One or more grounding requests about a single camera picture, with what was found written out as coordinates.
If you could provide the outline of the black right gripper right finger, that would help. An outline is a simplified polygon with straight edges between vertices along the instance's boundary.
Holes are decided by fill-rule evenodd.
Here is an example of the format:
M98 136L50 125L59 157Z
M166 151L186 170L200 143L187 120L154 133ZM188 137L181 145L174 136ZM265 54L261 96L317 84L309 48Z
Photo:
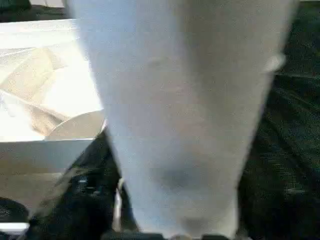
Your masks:
M237 193L238 229L251 239L320 238L320 197L288 159L250 154Z

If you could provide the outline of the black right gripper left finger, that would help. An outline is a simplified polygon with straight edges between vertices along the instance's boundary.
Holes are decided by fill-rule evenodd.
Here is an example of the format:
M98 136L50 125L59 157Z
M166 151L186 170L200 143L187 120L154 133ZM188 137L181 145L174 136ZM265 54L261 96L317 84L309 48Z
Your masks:
M102 131L44 197L29 221L30 240L99 240L112 231L121 179Z

